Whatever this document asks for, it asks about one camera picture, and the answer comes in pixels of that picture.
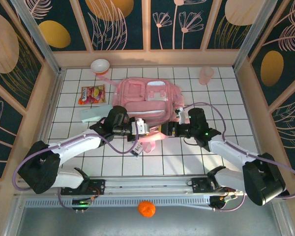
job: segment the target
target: grid tiles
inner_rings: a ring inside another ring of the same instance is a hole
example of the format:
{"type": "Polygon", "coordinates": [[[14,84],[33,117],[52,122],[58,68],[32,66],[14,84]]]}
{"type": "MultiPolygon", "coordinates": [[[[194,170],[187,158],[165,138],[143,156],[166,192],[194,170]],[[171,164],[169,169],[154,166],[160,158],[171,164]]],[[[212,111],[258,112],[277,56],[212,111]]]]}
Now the grid tiles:
{"type": "MultiPolygon", "coordinates": [[[[213,78],[207,86],[199,84],[200,69],[200,67],[113,68],[109,69],[105,76],[116,82],[127,77],[167,79],[181,88],[186,105],[195,102],[214,105],[226,120],[227,139],[249,151],[257,152],[233,69],[215,67],[213,78]]],[[[68,69],[57,104],[49,143],[78,135],[89,128],[93,123],[82,123],[80,111],[110,104],[114,90],[110,84],[96,79],[90,69],[68,69]],[[102,84],[105,84],[106,103],[78,105],[82,87],[102,84]]],[[[203,108],[210,127],[223,131],[221,117],[211,107],[199,105],[192,107],[203,108]]],[[[193,139],[186,141],[195,144],[193,139]]],[[[128,150],[132,146],[124,138],[115,138],[112,145],[120,151],[128,150]]],[[[105,145],[71,158],[62,167],[69,169],[79,167],[87,175],[99,177],[196,175],[206,174],[219,165],[236,169],[219,155],[209,153],[198,146],[187,145],[180,138],[167,138],[157,141],[154,151],[143,153],[139,157],[131,154],[120,155],[105,145]]]]}

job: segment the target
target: orange fruit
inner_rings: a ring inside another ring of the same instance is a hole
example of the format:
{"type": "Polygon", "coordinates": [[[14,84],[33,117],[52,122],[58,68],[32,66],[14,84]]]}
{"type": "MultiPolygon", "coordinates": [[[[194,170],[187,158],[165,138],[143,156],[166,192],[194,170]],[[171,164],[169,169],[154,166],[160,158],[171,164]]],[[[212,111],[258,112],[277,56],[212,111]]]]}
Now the orange fruit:
{"type": "Polygon", "coordinates": [[[144,217],[152,217],[155,214],[155,205],[148,201],[140,202],[138,211],[144,217]]]}

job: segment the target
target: candy package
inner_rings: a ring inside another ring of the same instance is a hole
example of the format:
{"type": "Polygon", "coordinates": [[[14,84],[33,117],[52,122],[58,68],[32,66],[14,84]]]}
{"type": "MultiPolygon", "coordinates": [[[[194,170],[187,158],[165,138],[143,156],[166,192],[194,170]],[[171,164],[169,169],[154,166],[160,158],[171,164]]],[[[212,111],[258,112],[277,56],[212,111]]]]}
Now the candy package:
{"type": "Polygon", "coordinates": [[[80,105],[102,103],[105,100],[105,85],[82,87],[81,98],[79,99],[80,105]]]}

